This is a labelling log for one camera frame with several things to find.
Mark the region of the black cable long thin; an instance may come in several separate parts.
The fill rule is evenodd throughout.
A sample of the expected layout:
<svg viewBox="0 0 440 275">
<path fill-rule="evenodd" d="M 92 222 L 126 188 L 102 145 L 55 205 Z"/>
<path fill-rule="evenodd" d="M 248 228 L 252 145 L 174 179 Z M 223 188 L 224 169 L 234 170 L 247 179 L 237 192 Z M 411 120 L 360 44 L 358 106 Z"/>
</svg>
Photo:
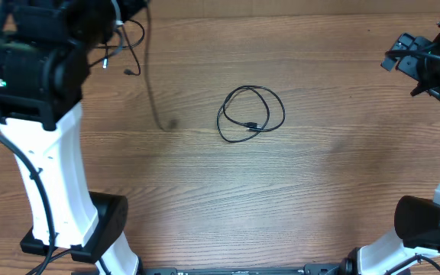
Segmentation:
<svg viewBox="0 0 440 275">
<path fill-rule="evenodd" d="M 173 119 L 169 124 L 164 127 L 161 123 L 159 112 L 157 110 L 157 105 L 154 98 L 153 87 L 150 82 L 150 45 L 152 39 L 152 17 L 149 4 L 145 6 L 146 20 L 147 20 L 147 30 L 144 32 L 144 38 L 146 39 L 144 48 L 144 81 L 147 90 L 147 97 L 150 103 L 150 109 L 154 117 L 155 125 L 163 132 L 171 132 L 177 125 L 177 120 Z"/>
</svg>

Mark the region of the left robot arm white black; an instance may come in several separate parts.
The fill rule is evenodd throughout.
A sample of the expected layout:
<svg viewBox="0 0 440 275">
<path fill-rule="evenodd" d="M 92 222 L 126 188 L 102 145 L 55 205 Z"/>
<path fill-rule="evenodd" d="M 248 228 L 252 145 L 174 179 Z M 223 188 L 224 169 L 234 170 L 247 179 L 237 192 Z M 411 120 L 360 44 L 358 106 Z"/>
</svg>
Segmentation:
<svg viewBox="0 0 440 275">
<path fill-rule="evenodd" d="M 0 143 L 15 156 L 33 225 L 24 253 L 35 273 L 64 255 L 98 274 L 141 274 L 125 237 L 126 197 L 91 192 L 80 130 L 89 52 L 119 34 L 145 1 L 0 3 Z"/>
</svg>

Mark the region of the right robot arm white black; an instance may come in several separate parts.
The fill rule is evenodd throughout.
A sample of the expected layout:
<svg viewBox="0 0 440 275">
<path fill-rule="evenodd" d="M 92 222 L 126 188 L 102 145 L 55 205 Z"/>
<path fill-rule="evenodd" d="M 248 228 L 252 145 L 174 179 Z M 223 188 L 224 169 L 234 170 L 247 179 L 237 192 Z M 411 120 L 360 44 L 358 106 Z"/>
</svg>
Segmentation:
<svg viewBox="0 0 440 275">
<path fill-rule="evenodd" d="M 412 96 L 427 94 L 440 101 L 440 31 L 429 40 L 401 34 L 385 53 L 381 66 L 398 70 L 417 82 Z M 356 247 L 326 274 L 408 274 L 423 261 L 439 273 L 440 182 L 431 199 L 403 196 L 396 205 L 393 227 L 372 244 Z"/>
</svg>

